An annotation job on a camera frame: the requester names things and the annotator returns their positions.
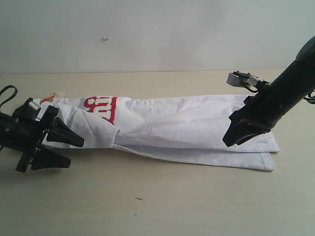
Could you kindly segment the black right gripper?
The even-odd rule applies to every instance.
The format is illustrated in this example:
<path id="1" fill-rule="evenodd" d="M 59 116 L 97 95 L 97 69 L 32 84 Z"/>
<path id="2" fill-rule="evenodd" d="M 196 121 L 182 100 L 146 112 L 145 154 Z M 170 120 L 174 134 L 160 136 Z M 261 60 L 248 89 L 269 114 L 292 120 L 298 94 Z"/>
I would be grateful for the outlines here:
<path id="1" fill-rule="evenodd" d="M 244 106 L 229 116 L 231 124 L 222 140 L 227 147 L 241 145 L 270 131 L 284 115 L 285 105 L 278 99 L 247 96 Z"/>

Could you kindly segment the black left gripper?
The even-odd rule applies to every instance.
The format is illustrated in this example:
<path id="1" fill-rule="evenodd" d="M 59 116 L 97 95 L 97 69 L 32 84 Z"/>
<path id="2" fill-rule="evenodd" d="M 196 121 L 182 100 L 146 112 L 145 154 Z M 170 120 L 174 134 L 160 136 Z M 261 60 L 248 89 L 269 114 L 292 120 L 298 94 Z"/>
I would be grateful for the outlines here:
<path id="1" fill-rule="evenodd" d="M 18 172 L 25 172 L 28 167 L 32 170 L 47 168 L 69 168 L 71 159 L 56 154 L 42 145 L 44 138 L 49 142 L 65 143 L 75 147 L 83 147 L 84 139 L 68 128 L 64 122 L 56 117 L 58 109 L 49 107 L 40 120 L 28 119 L 24 116 L 26 102 L 14 111 L 17 128 L 17 147 L 22 156 L 15 168 Z"/>

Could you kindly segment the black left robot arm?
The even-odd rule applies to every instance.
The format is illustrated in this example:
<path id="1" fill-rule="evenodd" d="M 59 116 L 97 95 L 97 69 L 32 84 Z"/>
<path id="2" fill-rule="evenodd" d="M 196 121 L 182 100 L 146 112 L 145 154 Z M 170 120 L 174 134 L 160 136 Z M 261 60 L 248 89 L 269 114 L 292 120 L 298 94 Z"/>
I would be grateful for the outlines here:
<path id="1" fill-rule="evenodd" d="M 46 168 L 69 168 L 71 160 L 58 155 L 42 145 L 49 142 L 82 147 L 84 139 L 70 130 L 58 117 L 59 109 L 48 106 L 40 120 L 36 120 L 41 108 L 29 98 L 13 115 L 0 114 L 0 148 L 22 153 L 16 171 L 24 173 Z"/>

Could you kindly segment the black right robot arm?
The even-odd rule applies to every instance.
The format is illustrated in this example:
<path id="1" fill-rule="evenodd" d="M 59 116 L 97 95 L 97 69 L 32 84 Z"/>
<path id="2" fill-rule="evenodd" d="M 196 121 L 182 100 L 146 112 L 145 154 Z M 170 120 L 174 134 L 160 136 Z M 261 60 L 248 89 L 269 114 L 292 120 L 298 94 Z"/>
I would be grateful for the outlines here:
<path id="1" fill-rule="evenodd" d="M 311 38 L 295 60 L 271 83 L 240 71 L 229 73 L 226 82 L 254 93 L 246 97 L 241 109 L 229 116 L 231 123 L 222 140 L 230 147 L 269 133 L 301 100 L 314 104 L 315 39 Z"/>

